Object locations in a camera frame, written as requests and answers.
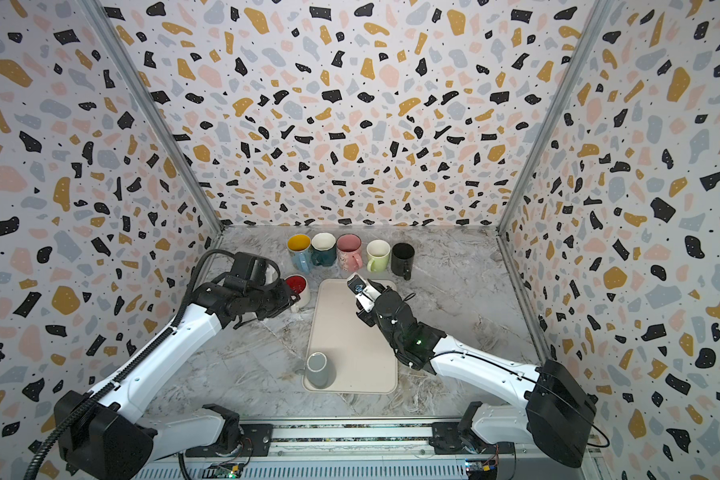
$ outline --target gray marble table surface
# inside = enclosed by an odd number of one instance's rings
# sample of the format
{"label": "gray marble table surface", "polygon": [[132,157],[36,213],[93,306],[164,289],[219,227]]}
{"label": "gray marble table surface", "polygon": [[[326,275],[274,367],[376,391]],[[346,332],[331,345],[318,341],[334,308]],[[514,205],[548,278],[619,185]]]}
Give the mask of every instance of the gray marble table surface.
{"label": "gray marble table surface", "polygon": [[[283,276],[296,273],[286,242],[291,235],[327,231],[338,237],[353,233],[365,246],[382,239],[406,242],[416,254],[412,278],[405,281],[389,270],[362,274],[393,280],[419,321],[444,330],[470,346],[519,362],[538,362],[517,297],[501,259],[495,232],[448,227],[233,227],[224,232],[220,248],[266,256]],[[213,260],[206,278],[230,268],[222,256]],[[398,387],[388,395],[308,392],[299,374],[304,367],[317,290],[327,278],[346,278],[338,262],[315,267],[306,277],[312,299],[298,313],[251,322],[238,330],[230,325],[209,340],[158,393],[147,414],[191,412],[217,403],[243,417],[294,416],[461,416],[468,404],[502,401],[456,379],[432,376],[406,366],[398,368]]]}

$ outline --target light green mug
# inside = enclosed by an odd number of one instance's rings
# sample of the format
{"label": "light green mug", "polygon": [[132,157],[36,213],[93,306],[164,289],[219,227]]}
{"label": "light green mug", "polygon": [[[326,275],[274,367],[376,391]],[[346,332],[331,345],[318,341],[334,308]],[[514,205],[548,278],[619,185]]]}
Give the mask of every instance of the light green mug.
{"label": "light green mug", "polygon": [[365,248],[368,254],[368,271],[383,272],[389,264],[389,254],[392,251],[389,244],[384,240],[374,240]]}

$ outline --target terrazzo patterned wallpaper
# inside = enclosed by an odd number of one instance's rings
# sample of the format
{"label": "terrazzo patterned wallpaper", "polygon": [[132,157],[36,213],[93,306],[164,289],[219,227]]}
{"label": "terrazzo patterned wallpaper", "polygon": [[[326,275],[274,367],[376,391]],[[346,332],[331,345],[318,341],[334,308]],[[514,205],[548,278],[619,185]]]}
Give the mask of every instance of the terrazzo patterned wallpaper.
{"label": "terrazzo patterned wallpaper", "polygon": [[498,221],[591,0],[107,0],[224,224]]}
{"label": "terrazzo patterned wallpaper", "polygon": [[0,478],[165,324],[205,223],[76,4],[0,2]]}
{"label": "terrazzo patterned wallpaper", "polygon": [[507,239],[615,478],[720,480],[720,1],[615,2]]}

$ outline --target mug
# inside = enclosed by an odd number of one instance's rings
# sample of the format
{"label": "mug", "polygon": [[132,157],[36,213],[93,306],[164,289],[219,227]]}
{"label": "mug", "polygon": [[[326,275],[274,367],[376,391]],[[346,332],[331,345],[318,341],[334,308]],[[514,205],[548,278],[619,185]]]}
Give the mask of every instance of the mug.
{"label": "mug", "polygon": [[392,248],[392,273],[403,277],[404,280],[410,280],[415,253],[416,250],[409,244],[394,245]]}
{"label": "mug", "polygon": [[301,275],[290,275],[286,278],[286,284],[291,287],[293,293],[299,296],[298,302],[291,305],[291,312],[298,313],[299,309],[304,308],[309,303],[309,283]]}
{"label": "mug", "polygon": [[389,264],[389,244],[384,240],[374,240],[365,248],[368,254],[368,271],[383,272]]}
{"label": "mug", "polygon": [[336,237],[323,232],[312,238],[309,246],[312,255],[312,264],[317,266],[331,266],[336,262]]}
{"label": "mug", "polygon": [[294,235],[288,239],[288,253],[291,255],[293,265],[308,274],[312,269],[312,259],[309,253],[310,239],[307,235]]}
{"label": "mug", "polygon": [[307,359],[304,376],[316,389],[325,389],[336,380],[333,364],[323,352],[314,352]]}
{"label": "mug", "polygon": [[362,241],[360,237],[355,234],[341,235],[338,240],[336,240],[338,265],[342,270],[352,273],[362,268],[361,246]]}

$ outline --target pink mug handle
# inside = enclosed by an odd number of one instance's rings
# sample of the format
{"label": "pink mug handle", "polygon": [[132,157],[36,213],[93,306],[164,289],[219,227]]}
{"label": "pink mug handle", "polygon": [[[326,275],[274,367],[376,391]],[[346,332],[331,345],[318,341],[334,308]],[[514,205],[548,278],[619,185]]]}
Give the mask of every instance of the pink mug handle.
{"label": "pink mug handle", "polygon": [[355,260],[355,263],[357,264],[357,266],[355,267],[355,270],[360,270],[362,268],[362,256],[360,255],[360,252],[352,253],[352,258]]}

